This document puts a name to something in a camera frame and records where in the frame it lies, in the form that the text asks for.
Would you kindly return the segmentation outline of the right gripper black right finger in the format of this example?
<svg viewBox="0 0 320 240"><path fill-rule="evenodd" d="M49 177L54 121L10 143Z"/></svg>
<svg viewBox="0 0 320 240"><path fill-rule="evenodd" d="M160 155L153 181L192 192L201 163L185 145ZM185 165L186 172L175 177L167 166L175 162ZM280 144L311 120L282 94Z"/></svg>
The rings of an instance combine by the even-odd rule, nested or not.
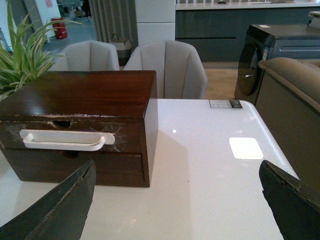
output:
<svg viewBox="0 0 320 240"><path fill-rule="evenodd" d="M262 193L285 240L320 238L320 192L268 160L259 167Z"/></svg>

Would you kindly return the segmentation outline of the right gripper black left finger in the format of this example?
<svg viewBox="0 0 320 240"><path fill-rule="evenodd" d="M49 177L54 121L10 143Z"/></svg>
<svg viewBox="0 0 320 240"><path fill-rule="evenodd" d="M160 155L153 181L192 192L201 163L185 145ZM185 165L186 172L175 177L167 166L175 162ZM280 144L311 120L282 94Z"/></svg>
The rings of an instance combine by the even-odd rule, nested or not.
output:
<svg viewBox="0 0 320 240"><path fill-rule="evenodd" d="M87 161L37 202L1 226L2 240L79 240L93 201L96 165Z"/></svg>

